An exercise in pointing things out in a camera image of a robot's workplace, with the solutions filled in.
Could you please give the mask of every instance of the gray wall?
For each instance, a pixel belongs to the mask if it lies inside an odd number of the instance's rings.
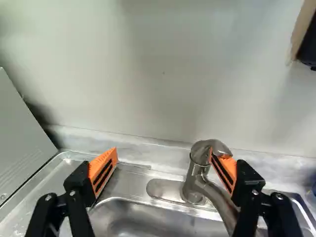
[[[1,67],[0,151],[0,205],[57,153]],[[0,221],[8,214],[2,207]]]
[[[303,0],[10,0],[0,63],[49,123],[316,156]]]

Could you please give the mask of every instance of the sink basin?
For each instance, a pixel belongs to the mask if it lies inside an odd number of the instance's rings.
[[[94,156],[76,153],[75,160]],[[80,161],[50,163],[37,176],[39,184],[30,189],[31,180],[22,189],[29,194],[0,222],[0,237],[22,237],[39,197],[48,192],[61,194],[62,183]],[[203,200],[199,205],[182,201],[180,191],[184,176],[150,169],[143,165],[119,163],[89,217],[97,237],[228,237],[219,213],[212,203]],[[285,193],[292,200],[304,237],[316,237],[315,220],[299,194]],[[258,228],[266,235],[266,226],[259,219]],[[69,221],[63,222],[60,237],[71,237]]]
[[[228,236],[221,221],[121,198],[98,203],[90,220],[97,237]]]

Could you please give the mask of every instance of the chrome faucet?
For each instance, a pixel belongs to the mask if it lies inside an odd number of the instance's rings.
[[[204,197],[209,199],[219,212],[229,236],[234,232],[239,208],[235,206],[229,193],[206,178],[211,167],[210,154],[217,158],[232,157],[229,148],[219,140],[198,141],[190,152],[190,166],[182,188],[182,198],[191,203],[200,202]]]

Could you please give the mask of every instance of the black object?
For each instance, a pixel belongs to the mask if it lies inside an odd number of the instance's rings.
[[[240,206],[244,199],[248,199],[252,190],[260,192],[266,181],[254,170],[246,161],[237,160],[237,178],[232,201],[236,206]]]
[[[73,237],[95,237],[86,212],[96,197],[88,177],[89,162],[84,161],[64,182],[66,192],[39,198],[25,237],[58,237],[60,226],[69,217]]]
[[[316,13],[312,18],[296,57],[302,63],[310,66],[311,70],[316,71]]]
[[[281,193],[261,192],[265,180],[244,160],[237,161],[237,180],[232,201],[240,213],[232,237],[254,237],[259,216],[269,237],[303,237],[290,199]]]

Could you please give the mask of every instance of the black stripe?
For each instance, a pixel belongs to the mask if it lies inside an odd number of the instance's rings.
[[[101,172],[98,174],[98,176],[95,178],[95,180],[93,181],[93,185],[95,185],[98,180],[102,177],[102,174],[107,170],[107,168],[109,167],[109,165],[111,164],[112,159],[110,159],[106,165],[103,167],[103,169],[101,170]]]
[[[219,171],[217,165],[214,164],[214,162],[215,162],[214,158],[212,158],[212,162],[213,162],[213,166],[214,166],[214,168],[216,169],[216,171],[217,171],[219,177],[221,178],[221,180],[223,180],[223,183],[225,184],[225,186],[226,186],[228,192],[231,194],[231,193],[232,193],[232,189],[231,189],[231,187],[229,187],[228,183],[226,182],[226,179],[223,177],[222,173]]]
[[[215,160],[215,162],[218,164],[218,167],[220,167],[220,169],[222,170],[223,174],[226,176],[226,178],[228,179],[229,183],[231,185],[234,184],[233,179],[231,178],[231,176],[229,175],[229,173],[227,172],[227,170],[223,167],[222,163],[218,160],[217,156],[212,154],[212,158]]]
[[[108,171],[105,173],[105,175],[103,176],[103,178],[101,179],[100,183],[97,185],[95,192],[97,193],[99,191],[99,189],[101,188],[102,184],[104,183],[104,181],[106,180],[106,178],[109,176],[109,173],[112,170],[112,165],[110,165],[110,168],[108,169]]]

